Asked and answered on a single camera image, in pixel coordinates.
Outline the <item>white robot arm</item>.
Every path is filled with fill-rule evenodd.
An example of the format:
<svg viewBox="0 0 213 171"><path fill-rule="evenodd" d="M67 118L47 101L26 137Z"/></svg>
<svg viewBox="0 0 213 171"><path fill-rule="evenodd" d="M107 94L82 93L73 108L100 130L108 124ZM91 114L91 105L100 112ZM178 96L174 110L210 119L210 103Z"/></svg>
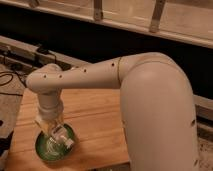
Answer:
<svg viewBox="0 0 213 171"><path fill-rule="evenodd" d="M167 55L123 56L63 71L47 64L28 75L37 94L37 123L50 133L63 111L68 88L120 90L132 171L199 171L196 111L190 82Z"/></svg>

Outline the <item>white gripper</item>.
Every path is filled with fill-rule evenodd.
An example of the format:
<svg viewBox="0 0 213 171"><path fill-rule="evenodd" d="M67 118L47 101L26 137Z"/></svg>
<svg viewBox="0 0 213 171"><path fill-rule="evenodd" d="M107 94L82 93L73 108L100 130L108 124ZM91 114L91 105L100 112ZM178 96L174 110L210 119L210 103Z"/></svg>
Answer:
<svg viewBox="0 0 213 171"><path fill-rule="evenodd" d="M54 108L46 109L41 106L38 107L38 114L35 118L35 122L38 124L40 133L38 139L48 137L50 135L49 123L56 121L63 122L63 107L58 105ZM67 129L63 124L58 124L56 127L56 134L58 136L67 136Z"/></svg>

